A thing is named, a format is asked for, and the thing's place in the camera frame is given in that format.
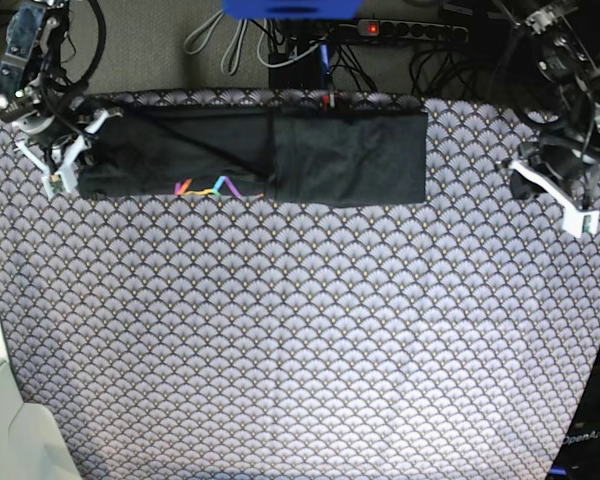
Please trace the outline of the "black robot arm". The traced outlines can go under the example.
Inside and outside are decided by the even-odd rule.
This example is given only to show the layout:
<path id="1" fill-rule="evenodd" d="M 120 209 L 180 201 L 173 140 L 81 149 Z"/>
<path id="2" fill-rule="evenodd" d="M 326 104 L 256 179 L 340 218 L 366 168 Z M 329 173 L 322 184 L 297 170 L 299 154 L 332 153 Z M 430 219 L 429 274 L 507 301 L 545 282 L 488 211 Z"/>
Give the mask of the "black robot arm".
<path id="1" fill-rule="evenodd" d="M 500 70 L 507 71 L 518 44 L 527 40 L 540 75 L 558 96 L 554 119 L 543 123 L 511 104 L 537 136 L 520 143 L 498 167 L 509 172 L 514 198 L 548 194 L 562 208 L 563 231 L 575 238 L 594 235 L 600 225 L 600 211 L 593 206 L 600 178 L 600 52 L 589 51 L 569 20 L 581 4 L 498 1 L 495 6 L 512 27 Z"/>
<path id="2" fill-rule="evenodd" d="M 16 147 L 41 172 L 48 198 L 77 189 L 78 161 L 96 143 L 105 122 L 123 115 L 118 107 L 79 111 L 107 39 L 100 4 L 91 1 L 89 6 L 96 20 L 97 43 L 77 80 L 69 79 L 61 59 L 70 30 L 68 1 L 25 1 L 6 29 L 0 61 L 0 124 L 27 136 Z"/>

